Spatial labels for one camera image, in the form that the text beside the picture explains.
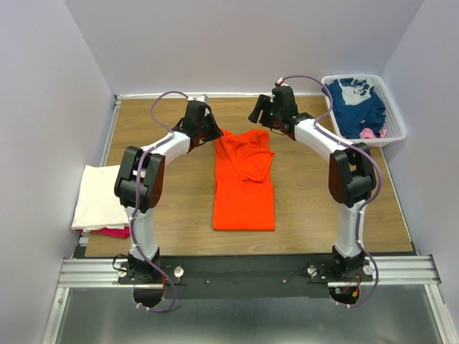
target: plastic basket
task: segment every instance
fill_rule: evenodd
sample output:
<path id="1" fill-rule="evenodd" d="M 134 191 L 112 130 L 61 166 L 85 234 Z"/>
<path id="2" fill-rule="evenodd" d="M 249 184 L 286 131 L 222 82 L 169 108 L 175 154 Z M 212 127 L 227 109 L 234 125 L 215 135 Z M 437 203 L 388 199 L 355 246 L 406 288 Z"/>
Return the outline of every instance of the plastic basket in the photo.
<path id="1" fill-rule="evenodd" d="M 387 130 L 387 136 L 385 138 L 367 138 L 367 139 L 347 139 L 351 142 L 358 143 L 364 142 L 371 147 L 383 147 L 393 141 L 403 140 L 407 137 L 407 131 L 404 128 L 402 119 L 398 110 L 395 107 L 394 101 L 387 90 L 386 85 L 381 77 L 378 75 L 371 74 L 349 74 L 349 75 L 328 75 L 322 78 L 323 84 L 331 84 L 336 79 L 343 79 L 347 77 L 353 77 L 357 79 L 367 79 L 374 83 L 374 92 L 381 98 L 382 102 L 386 107 L 386 120 L 382 126 Z M 330 106 L 330 100 L 325 96 L 327 106 Z M 339 132 L 338 124 L 336 123 L 335 114 L 333 110 L 330 112 L 330 119 L 333 125 L 335 134 L 341 136 Z"/>

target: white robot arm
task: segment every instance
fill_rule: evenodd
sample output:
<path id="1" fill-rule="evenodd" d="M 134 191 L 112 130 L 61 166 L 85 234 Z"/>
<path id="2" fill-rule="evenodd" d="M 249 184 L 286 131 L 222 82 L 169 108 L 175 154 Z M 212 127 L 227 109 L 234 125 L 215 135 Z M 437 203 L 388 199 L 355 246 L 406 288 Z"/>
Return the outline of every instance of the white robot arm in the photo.
<path id="1" fill-rule="evenodd" d="M 338 277 L 355 274 L 365 264 L 361 249 L 365 204 L 376 186 L 372 164 L 358 152 L 369 156 L 369 147 L 363 143 L 354 145 L 322 127 L 309 114 L 299 113 L 293 90 L 286 84 L 276 84 L 272 97 L 260 95 L 248 119 L 304 143 L 328 162 L 328 189 L 339 203 L 333 270 Z"/>
<path id="2" fill-rule="evenodd" d="M 158 259 L 159 250 L 155 237 L 153 213 L 161 197 L 165 166 L 198 145 L 222 135 L 223 132 L 215 123 L 212 110 L 207 104 L 207 97 L 201 96 L 196 100 L 188 101 L 185 116 L 166 137 L 142 148 L 128 147 L 126 149 L 115 183 L 115 195 L 120 198 L 130 219 L 136 206 L 138 165 L 144 152 L 152 152 L 146 155 L 141 169 L 139 212 L 131 228 L 134 232 L 131 233 L 132 245 L 128 256 L 132 262 L 135 259 L 141 262 L 144 259 L 150 261 Z M 137 249 L 137 245 L 141 246 L 144 257 Z"/>

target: orange shirt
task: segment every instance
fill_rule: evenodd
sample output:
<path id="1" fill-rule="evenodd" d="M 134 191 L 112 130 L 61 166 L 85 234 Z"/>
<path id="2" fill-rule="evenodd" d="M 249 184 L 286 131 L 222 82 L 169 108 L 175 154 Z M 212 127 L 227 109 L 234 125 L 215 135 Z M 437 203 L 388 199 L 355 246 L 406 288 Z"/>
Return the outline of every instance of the orange shirt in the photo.
<path id="1" fill-rule="evenodd" d="M 274 187 L 266 130 L 242 135 L 222 130 L 215 140 L 214 229 L 222 231 L 273 231 Z"/>

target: screw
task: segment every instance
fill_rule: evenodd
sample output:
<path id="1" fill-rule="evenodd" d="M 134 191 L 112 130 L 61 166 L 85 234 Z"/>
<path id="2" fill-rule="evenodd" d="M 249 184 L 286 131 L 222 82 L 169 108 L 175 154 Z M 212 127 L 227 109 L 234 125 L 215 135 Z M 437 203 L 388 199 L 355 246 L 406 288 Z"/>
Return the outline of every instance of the screw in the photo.
<path id="1" fill-rule="evenodd" d="M 184 275 L 184 270 L 182 267 L 176 267 L 174 269 L 174 276 L 177 277 L 177 278 L 180 278 Z"/>
<path id="2" fill-rule="evenodd" d="M 369 265 L 365 265 L 364 266 L 364 273 L 368 276 L 370 276 L 371 274 L 373 274 L 373 268 L 370 267 Z"/>
<path id="3" fill-rule="evenodd" d="M 127 274 L 128 274 L 127 271 L 124 271 L 124 270 L 118 271 L 118 277 L 120 278 L 126 277 Z"/>
<path id="4" fill-rule="evenodd" d="M 309 267 L 308 268 L 308 274 L 312 277 L 315 277 L 317 275 L 317 269 L 314 267 Z"/>

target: light purple wall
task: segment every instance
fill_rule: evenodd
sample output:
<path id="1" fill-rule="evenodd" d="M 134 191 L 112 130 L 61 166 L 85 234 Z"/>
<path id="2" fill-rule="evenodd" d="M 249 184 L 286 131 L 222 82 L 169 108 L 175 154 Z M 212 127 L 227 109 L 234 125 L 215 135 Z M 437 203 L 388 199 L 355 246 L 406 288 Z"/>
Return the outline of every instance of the light purple wall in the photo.
<path id="1" fill-rule="evenodd" d="M 426 0 L 383 73 L 407 126 L 384 152 L 415 245 L 459 328 L 459 2 Z"/>
<path id="2" fill-rule="evenodd" d="M 113 92 L 128 94 L 259 92 L 292 73 L 380 74 L 423 0 L 65 2 Z"/>
<path id="3" fill-rule="evenodd" d="M 0 11 L 0 343 L 40 343 L 113 97 L 62 0 Z"/>

